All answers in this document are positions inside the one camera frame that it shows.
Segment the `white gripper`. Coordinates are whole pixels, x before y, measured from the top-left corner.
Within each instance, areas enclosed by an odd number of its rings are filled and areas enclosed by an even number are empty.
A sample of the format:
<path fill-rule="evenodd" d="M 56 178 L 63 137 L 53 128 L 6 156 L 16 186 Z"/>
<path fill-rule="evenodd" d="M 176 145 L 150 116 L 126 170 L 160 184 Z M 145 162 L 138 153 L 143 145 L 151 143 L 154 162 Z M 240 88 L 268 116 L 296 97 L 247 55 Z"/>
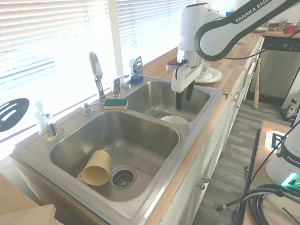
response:
<path fill-rule="evenodd" d="M 172 76 L 171 89 L 176 92 L 176 109 L 181 111 L 183 102 L 190 101 L 194 89 L 194 80 L 200 75 L 203 63 L 197 67 L 190 67 L 188 60 L 179 63 Z"/>

